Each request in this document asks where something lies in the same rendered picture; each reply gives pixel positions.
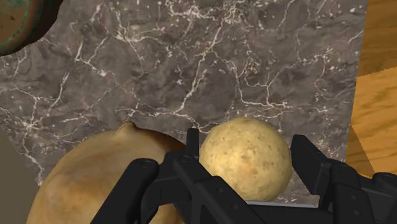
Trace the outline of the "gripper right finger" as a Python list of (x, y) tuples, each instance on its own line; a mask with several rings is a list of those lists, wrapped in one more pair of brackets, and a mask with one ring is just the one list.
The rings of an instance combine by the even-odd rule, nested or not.
[(397, 224), (397, 175), (377, 172), (366, 178), (344, 162), (326, 157), (307, 137), (291, 142), (295, 172), (333, 224)]

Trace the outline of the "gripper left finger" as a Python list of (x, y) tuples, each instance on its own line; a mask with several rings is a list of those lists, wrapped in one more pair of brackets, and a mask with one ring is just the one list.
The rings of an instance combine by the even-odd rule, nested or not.
[(190, 128), (186, 149), (133, 160), (90, 224), (148, 224), (158, 207), (174, 204), (185, 224), (258, 224), (257, 214), (219, 176), (199, 163), (199, 131)]

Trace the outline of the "small round yellow potato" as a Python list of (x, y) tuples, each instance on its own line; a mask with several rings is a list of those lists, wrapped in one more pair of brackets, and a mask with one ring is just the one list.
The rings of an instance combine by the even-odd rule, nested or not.
[(272, 201), (292, 176), (288, 144), (271, 125), (254, 118), (213, 127), (200, 147), (199, 162), (244, 200)]

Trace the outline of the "brown bowl with green rim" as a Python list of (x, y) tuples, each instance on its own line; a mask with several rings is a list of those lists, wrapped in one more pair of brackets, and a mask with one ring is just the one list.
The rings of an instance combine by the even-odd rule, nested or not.
[(64, 0), (0, 0), (0, 56), (41, 39), (55, 23)]

